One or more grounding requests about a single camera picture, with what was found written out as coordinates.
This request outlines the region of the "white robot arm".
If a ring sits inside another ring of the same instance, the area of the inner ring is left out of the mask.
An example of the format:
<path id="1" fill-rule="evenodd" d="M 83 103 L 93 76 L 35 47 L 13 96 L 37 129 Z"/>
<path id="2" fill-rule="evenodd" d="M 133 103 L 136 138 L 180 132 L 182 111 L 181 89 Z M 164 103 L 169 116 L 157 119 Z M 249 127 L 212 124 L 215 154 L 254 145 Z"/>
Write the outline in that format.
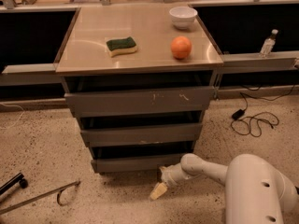
<path id="1" fill-rule="evenodd" d="M 298 188 L 264 159 L 242 154 L 229 165 L 208 162 L 188 153 L 180 162 L 161 167 L 152 200 L 182 181 L 206 175 L 225 187 L 225 224 L 284 224 L 283 214 L 298 203 Z"/>

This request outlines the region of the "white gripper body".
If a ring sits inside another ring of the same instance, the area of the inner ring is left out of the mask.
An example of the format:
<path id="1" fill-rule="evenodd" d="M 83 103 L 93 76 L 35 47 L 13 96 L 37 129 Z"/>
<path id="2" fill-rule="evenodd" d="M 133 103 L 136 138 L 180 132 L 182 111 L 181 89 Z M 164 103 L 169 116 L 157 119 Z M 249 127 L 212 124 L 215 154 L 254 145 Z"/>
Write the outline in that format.
<path id="1" fill-rule="evenodd" d="M 167 186 L 177 186 L 186 177 L 187 173 L 182 169 L 181 164 L 178 163 L 166 167 L 165 174 L 161 175 L 161 181 Z"/>

